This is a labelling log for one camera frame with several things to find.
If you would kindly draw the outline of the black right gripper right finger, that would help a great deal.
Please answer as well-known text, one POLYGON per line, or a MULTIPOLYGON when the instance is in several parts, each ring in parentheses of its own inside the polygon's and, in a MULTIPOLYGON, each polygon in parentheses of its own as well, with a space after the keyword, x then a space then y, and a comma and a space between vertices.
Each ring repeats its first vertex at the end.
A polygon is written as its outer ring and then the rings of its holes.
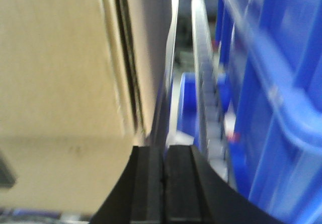
POLYGON ((170 146, 165 175, 166 223, 280 223, 234 191, 193 145, 170 146))

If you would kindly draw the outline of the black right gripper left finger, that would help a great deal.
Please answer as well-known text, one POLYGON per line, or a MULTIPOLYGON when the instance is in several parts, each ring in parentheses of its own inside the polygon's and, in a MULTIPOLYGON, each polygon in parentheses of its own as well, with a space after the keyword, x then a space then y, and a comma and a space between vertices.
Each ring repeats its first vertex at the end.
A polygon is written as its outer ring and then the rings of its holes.
POLYGON ((163 158, 153 146, 134 146, 111 193, 90 223, 163 223, 163 158))

